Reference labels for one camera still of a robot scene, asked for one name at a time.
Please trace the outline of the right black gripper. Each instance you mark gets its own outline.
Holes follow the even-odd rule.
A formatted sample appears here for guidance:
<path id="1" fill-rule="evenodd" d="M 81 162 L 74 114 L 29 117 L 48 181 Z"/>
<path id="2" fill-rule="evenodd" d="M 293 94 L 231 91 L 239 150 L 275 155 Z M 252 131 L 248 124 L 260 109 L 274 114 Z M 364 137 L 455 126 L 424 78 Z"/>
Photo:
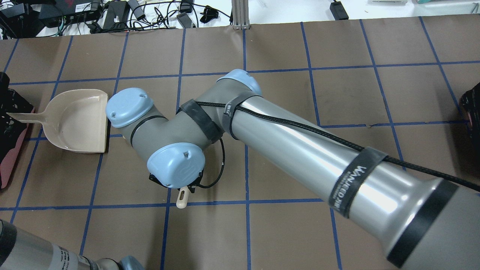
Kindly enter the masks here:
<path id="1" fill-rule="evenodd" d="M 193 181 L 192 183 L 190 183 L 187 188 L 188 190 L 191 192 L 191 193 L 195 193 L 195 190 L 196 188 L 199 188 L 200 187 L 200 182 L 202 181 L 202 178 L 203 178 L 203 175 L 204 175 L 204 170 L 202 170 L 200 173 L 199 173 L 199 176 L 195 179 L 195 181 Z M 154 174 L 152 173 L 149 173 L 149 180 L 151 180 L 153 183 L 156 183 L 164 188 L 169 188 L 167 186 L 165 186 L 164 184 L 162 184 L 158 178 L 156 178 L 156 176 L 154 176 Z"/>

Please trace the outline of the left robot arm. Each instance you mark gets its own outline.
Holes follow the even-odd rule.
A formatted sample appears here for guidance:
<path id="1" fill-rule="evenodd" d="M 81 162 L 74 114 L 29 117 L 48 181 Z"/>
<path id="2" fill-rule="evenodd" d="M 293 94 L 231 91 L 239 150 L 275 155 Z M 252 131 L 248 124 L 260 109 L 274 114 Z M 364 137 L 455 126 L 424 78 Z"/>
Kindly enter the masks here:
<path id="1" fill-rule="evenodd" d="M 133 256 L 92 260 L 1 220 L 2 270 L 144 270 Z"/>

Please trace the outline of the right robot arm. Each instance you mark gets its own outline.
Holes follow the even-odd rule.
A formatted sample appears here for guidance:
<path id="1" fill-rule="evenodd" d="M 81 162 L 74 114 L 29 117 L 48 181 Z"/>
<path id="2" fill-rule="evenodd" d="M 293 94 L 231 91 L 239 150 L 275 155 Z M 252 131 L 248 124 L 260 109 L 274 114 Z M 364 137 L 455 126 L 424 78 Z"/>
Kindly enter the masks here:
<path id="1" fill-rule="evenodd" d="M 219 78 L 171 120 L 140 88 L 113 95 L 106 116 L 165 188 L 199 186 L 203 150 L 228 134 L 377 238 L 396 267 L 479 269 L 475 186 L 322 130 L 265 100 L 245 70 Z"/>

